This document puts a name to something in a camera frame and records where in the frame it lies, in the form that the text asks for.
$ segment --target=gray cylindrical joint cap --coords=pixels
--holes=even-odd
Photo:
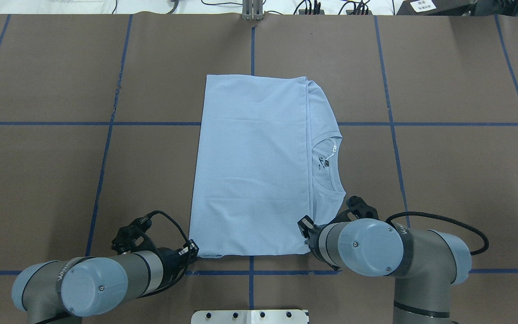
[[[127,273],[119,262],[93,258],[67,272],[61,285],[61,299],[73,315],[103,314],[121,303],[127,284]]]
[[[437,233],[448,245],[449,249],[453,254],[453,258],[455,259],[455,266],[457,269],[457,275],[455,277],[455,281],[453,281],[452,285],[458,285],[465,281],[467,277],[469,277],[469,271],[471,271],[471,267],[473,266],[473,260],[471,258],[471,252],[469,251],[469,247],[462,239],[448,233],[438,232],[437,230],[430,229],[431,232]]]
[[[347,267],[370,277],[395,271],[403,259],[403,241],[389,228],[375,219],[359,219],[345,226],[339,234],[339,255]]]
[[[27,269],[21,271],[21,273],[15,278],[15,281],[13,283],[13,287],[11,288],[11,298],[13,300],[13,304],[17,309],[21,311],[27,311],[25,307],[23,307],[23,291],[25,291],[25,287],[27,286],[27,283],[29,283],[29,280],[35,273],[41,269],[43,266],[57,261],[49,261],[49,262],[43,262],[43,263],[37,263],[36,265],[32,265],[28,267]]]

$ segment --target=metal plate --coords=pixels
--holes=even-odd
[[[196,311],[191,324],[308,324],[308,310]]]

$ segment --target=folded t-shirt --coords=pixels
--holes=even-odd
[[[343,203],[341,140],[305,77],[207,76],[189,228],[199,256],[309,252],[297,222],[328,223]]]

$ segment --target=grid of blue tape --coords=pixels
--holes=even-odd
[[[8,15],[4,23],[4,27],[0,35],[0,46],[4,39],[5,31],[8,27],[11,15]],[[393,139],[393,148],[395,151],[395,162],[397,165],[397,175],[399,177],[399,187],[401,189],[401,195],[403,197],[403,203],[405,205],[405,211],[407,208],[407,198],[405,195],[405,183],[403,182],[403,173],[401,171],[401,162],[399,160],[399,150],[397,147],[397,136],[395,133],[396,127],[404,126],[518,126],[518,123],[438,123],[438,122],[397,122],[393,118],[391,110],[391,99],[389,96],[389,87],[387,85],[387,74],[385,70],[385,64],[383,60],[383,49],[381,46],[380,38],[380,27],[379,21],[376,16],[375,19],[375,32],[377,37],[377,46],[380,55],[381,72],[383,76],[383,85],[385,90],[385,100],[388,109],[389,122],[340,122],[339,126],[385,126],[390,127],[391,137]],[[499,39],[501,41],[501,47],[505,55],[505,61],[507,68],[509,69],[512,77],[516,93],[518,95],[518,82],[514,75],[513,68],[510,64],[509,55],[505,47],[505,42],[502,36],[501,25],[498,20],[498,16],[495,15],[495,21],[497,24],[497,31]],[[22,125],[46,125],[46,126],[109,126],[107,131],[107,141],[105,142],[105,150],[103,152],[103,160],[101,163],[101,172],[99,174],[99,183],[97,185],[97,192],[95,194],[95,205],[93,207],[92,221],[89,228],[88,244],[85,251],[85,256],[89,256],[91,252],[91,246],[93,242],[93,234],[95,230],[95,221],[97,220],[98,202],[99,196],[101,195],[101,189],[103,187],[103,175],[105,172],[105,164],[107,162],[107,153],[109,151],[109,145],[111,143],[111,133],[113,132],[114,126],[200,126],[201,123],[197,121],[193,122],[181,122],[181,121],[115,121],[115,113],[117,112],[117,101],[119,98],[119,90],[121,89],[121,80],[123,79],[123,72],[125,67],[125,57],[127,55],[127,45],[129,43],[129,37],[131,32],[131,25],[133,22],[133,15],[129,15],[127,24],[127,33],[125,35],[125,43],[123,47],[123,54],[121,56],[121,69],[119,71],[119,80],[117,81],[117,89],[115,91],[115,98],[113,101],[113,113],[109,121],[0,121],[0,125],[7,126],[22,126]],[[255,27],[251,29],[251,75],[255,75]],[[411,225],[409,218],[407,218],[407,225]],[[18,275],[20,270],[0,270],[0,275]],[[337,275],[339,272],[331,270],[255,270],[255,258],[249,257],[249,270],[200,270],[200,271],[188,271],[187,275],[246,275],[249,277],[249,308],[254,308],[254,277],[256,275]],[[473,269],[471,273],[518,273],[518,269]]]

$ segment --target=cable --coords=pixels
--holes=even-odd
[[[61,320],[63,318],[70,317],[70,316],[71,315],[68,312],[60,312],[59,314],[57,314],[51,318],[44,319],[41,322],[37,322],[35,324],[48,324],[48,323],[55,322],[56,320]]]
[[[369,1],[370,0],[368,0],[367,2],[346,0],[345,4],[343,4],[343,6],[341,6],[341,8],[339,9],[339,13],[337,14],[337,16],[340,15],[341,12],[343,12],[343,8],[345,8],[345,6],[347,6],[348,4],[353,4],[353,12],[351,14],[356,14],[359,12],[359,10],[368,11],[369,7],[366,4],[368,4]]]
[[[166,291],[167,289],[173,287],[176,283],[178,283],[181,280],[181,278],[183,278],[185,276],[185,272],[187,272],[187,267],[185,267],[185,269],[183,269],[183,272],[181,272],[181,274],[178,275],[177,278],[175,278],[175,280],[171,281],[171,283],[169,285],[167,285],[166,287],[161,288],[156,291],[152,291],[150,293],[146,293],[145,295],[142,295],[139,298],[150,297],[150,296],[157,295],[158,293],[162,293],[162,292]]]
[[[297,4],[297,7],[295,8],[293,14],[297,14],[297,11],[299,10],[299,7],[303,4],[303,2],[305,3],[305,14],[307,14],[307,10],[308,10],[307,3],[311,4],[311,0],[302,0],[301,2],[299,2],[299,4]]]
[[[236,6],[242,6],[243,4],[240,4],[238,2],[218,2],[217,4],[209,4],[203,0],[201,0],[201,3],[207,6],[222,6],[222,5],[236,5]]]
[[[474,228],[471,225],[467,225],[465,223],[461,223],[460,221],[454,220],[454,219],[450,219],[449,217],[435,215],[435,214],[429,214],[429,213],[422,213],[420,211],[405,211],[403,213],[398,213],[398,214],[390,216],[385,222],[387,224],[391,225],[391,226],[394,226],[393,223],[391,223],[391,221],[393,221],[394,219],[397,219],[399,217],[403,217],[403,216],[421,216],[421,217],[426,217],[428,219],[442,220],[442,221],[446,221],[448,223],[455,224],[457,226],[461,226],[462,228],[464,228],[466,230],[470,230],[471,232],[479,235],[479,237],[483,240],[483,247],[480,248],[479,250],[471,251],[471,255],[472,256],[476,256],[477,254],[481,254],[481,253],[485,252],[489,248],[489,239],[487,238],[487,236],[485,234],[483,234],[483,232],[481,232],[477,228]]]
[[[185,240],[185,243],[189,243],[189,239],[187,238],[187,235],[185,235],[185,232],[183,232],[181,226],[179,226],[179,224],[177,224],[177,222],[174,219],[172,219],[171,216],[167,215],[167,213],[165,213],[164,211],[152,211],[151,213],[145,215],[145,217],[151,219],[153,216],[158,214],[165,216],[171,223],[173,223],[173,225],[175,225],[175,227],[177,227],[177,229],[179,230],[179,233],[181,233],[181,236],[183,236],[183,240]]]
[[[177,10],[177,6],[179,6],[179,0],[171,0],[171,2],[173,2],[173,8],[169,10],[169,12],[167,12],[166,14],[174,13],[175,10]]]

